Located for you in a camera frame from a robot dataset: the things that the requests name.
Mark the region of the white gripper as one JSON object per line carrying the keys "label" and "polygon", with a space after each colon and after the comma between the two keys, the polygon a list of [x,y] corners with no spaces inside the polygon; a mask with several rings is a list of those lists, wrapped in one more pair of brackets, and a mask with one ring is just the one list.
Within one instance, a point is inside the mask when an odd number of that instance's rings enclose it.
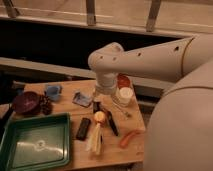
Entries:
{"label": "white gripper", "polygon": [[111,95],[116,91],[116,86],[101,86],[99,84],[95,85],[95,90],[100,93],[100,94],[104,94],[104,95]]}

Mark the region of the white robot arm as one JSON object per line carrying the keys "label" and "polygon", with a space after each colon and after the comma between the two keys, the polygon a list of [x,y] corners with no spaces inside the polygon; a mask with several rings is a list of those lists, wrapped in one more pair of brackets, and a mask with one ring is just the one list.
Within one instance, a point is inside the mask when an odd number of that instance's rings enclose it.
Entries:
{"label": "white robot arm", "polygon": [[130,51],[110,43],[88,65],[103,94],[116,91],[119,73],[173,84],[149,120],[144,171],[213,171],[213,34]]}

